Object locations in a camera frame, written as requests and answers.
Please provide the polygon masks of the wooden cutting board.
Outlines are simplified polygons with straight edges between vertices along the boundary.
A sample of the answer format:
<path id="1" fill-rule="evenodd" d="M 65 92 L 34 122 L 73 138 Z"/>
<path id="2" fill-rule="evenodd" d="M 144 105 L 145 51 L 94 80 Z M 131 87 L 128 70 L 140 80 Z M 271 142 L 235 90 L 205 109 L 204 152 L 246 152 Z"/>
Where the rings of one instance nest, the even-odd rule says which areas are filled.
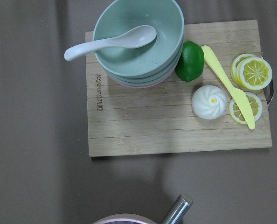
<path id="1" fill-rule="evenodd" d="M 94 54 L 86 56 L 89 155 L 118 156 L 270 148 L 269 112 L 264 91 L 256 91 L 263 113 L 254 130 L 228 112 L 205 120 L 191 108 L 193 93 L 204 85 L 224 89 L 215 73 L 186 83 L 171 73 L 148 88 L 129 88 L 111 79 Z"/>

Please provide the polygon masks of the stacked green bowls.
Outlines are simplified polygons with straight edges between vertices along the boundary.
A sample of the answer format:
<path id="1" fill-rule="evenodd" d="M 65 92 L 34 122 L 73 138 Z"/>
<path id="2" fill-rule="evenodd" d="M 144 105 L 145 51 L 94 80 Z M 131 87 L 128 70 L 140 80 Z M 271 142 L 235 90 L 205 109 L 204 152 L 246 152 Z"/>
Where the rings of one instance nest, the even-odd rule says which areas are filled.
<path id="1" fill-rule="evenodd" d="M 115 37 L 141 25 L 156 39 L 137 49 L 106 48 L 95 52 L 109 77 L 119 84 L 144 88 L 165 79 L 175 68 L 184 38 L 184 17 L 174 0 L 116 0 L 99 17 L 93 39 Z"/>

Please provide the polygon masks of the green lime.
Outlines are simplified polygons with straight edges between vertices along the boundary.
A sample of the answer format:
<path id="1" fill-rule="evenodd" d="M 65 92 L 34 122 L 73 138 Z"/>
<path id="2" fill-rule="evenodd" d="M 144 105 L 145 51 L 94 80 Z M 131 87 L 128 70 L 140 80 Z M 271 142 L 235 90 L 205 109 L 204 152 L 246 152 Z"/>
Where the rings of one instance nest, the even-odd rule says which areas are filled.
<path id="1" fill-rule="evenodd" d="M 204 53 L 202 48 L 193 41 L 183 44 L 181 56 L 175 68 L 175 73 L 181 80 L 191 82 L 197 79 L 204 68 Z"/>

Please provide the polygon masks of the white steamed bun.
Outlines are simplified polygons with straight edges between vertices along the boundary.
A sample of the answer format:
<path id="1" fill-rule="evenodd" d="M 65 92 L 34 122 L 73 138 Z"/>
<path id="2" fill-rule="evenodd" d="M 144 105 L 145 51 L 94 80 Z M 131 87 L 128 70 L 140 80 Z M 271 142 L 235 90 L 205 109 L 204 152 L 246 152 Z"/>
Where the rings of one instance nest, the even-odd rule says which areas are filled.
<path id="1" fill-rule="evenodd" d="M 192 110 L 200 118 L 216 119 L 224 115 L 227 106 L 225 93 L 217 86 L 200 87 L 192 96 Z"/>

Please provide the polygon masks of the white ceramic spoon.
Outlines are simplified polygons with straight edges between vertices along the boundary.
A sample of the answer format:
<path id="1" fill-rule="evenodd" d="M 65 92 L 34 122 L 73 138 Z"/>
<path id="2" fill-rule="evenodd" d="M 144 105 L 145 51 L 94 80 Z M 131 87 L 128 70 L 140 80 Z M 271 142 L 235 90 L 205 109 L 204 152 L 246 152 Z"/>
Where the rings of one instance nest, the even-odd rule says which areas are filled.
<path id="1" fill-rule="evenodd" d="M 140 48 L 151 43 L 157 36 L 157 31 L 149 25 L 135 27 L 119 36 L 81 43 L 68 48 L 64 53 L 66 61 L 72 61 L 104 48 L 119 47 L 126 49 Z"/>

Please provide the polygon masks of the metal scoop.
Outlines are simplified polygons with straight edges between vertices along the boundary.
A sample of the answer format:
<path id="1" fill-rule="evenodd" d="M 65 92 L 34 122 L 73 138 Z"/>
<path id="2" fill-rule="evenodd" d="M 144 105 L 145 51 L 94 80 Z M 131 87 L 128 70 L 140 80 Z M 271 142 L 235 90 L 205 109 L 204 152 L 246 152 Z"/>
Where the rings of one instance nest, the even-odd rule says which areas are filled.
<path id="1" fill-rule="evenodd" d="M 161 223 L 179 224 L 193 203 L 192 197 L 186 194 L 180 194 Z"/>

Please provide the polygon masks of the yellow plastic knife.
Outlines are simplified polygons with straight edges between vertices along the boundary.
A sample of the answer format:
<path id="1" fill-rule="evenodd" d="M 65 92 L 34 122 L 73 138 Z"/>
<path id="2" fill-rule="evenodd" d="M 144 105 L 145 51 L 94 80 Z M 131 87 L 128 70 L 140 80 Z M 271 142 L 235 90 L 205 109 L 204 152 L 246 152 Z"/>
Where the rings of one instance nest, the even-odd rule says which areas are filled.
<path id="1" fill-rule="evenodd" d="M 220 64 L 217 56 L 213 52 L 213 50 L 207 46 L 203 45 L 201 46 L 201 49 L 204 53 L 204 60 L 209 66 L 209 68 L 216 74 L 216 76 L 220 79 L 220 81 L 223 83 L 225 88 L 228 90 L 229 94 L 233 98 L 233 100 L 238 105 L 246 123 L 250 130 L 254 130 L 255 125 L 255 119 L 252 112 L 252 108 L 250 106 L 250 103 L 247 99 L 246 94 L 241 90 L 233 86 L 230 79 L 228 78 L 226 72 L 224 71 L 222 65 Z"/>

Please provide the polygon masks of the pink bowl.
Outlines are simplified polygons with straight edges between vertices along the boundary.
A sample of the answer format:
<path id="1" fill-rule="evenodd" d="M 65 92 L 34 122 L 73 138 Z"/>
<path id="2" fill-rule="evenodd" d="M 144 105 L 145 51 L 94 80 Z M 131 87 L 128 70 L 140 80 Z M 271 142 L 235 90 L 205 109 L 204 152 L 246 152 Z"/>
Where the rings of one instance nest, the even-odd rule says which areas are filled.
<path id="1" fill-rule="evenodd" d="M 94 224 L 155 224 L 155 222 L 140 215 L 125 213 L 104 217 Z"/>

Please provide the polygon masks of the lemon slice under knife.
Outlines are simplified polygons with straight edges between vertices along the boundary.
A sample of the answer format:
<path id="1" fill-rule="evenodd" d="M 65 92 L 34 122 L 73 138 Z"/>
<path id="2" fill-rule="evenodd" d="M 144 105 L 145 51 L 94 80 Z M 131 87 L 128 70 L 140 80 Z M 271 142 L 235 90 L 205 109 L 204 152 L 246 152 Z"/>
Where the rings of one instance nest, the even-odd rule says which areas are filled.
<path id="1" fill-rule="evenodd" d="M 255 95 L 254 93 L 245 92 L 245 94 L 246 94 L 248 101 L 250 103 L 250 106 L 252 108 L 252 112 L 254 115 L 254 121 L 257 122 L 260 119 L 262 112 L 263 112 L 262 102 L 259 99 L 259 97 L 257 95 Z M 236 102 L 233 99 L 231 99 L 230 103 L 229 103 L 229 114 L 235 122 L 237 122 L 239 124 L 243 124 L 243 125 L 247 124 L 238 105 L 236 104 Z"/>

